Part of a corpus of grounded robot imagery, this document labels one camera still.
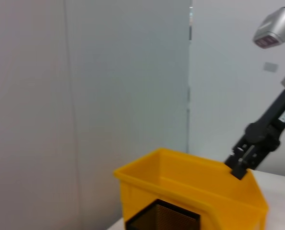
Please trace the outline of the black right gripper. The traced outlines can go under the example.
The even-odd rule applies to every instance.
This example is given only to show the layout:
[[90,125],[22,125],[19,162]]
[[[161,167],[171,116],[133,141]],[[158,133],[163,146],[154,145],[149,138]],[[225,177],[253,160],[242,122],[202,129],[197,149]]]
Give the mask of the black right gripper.
[[231,174],[242,180],[247,169],[257,168],[270,152],[280,146],[280,136],[284,130],[285,90],[256,122],[246,127],[242,137],[245,142],[232,148],[232,153],[225,161]]

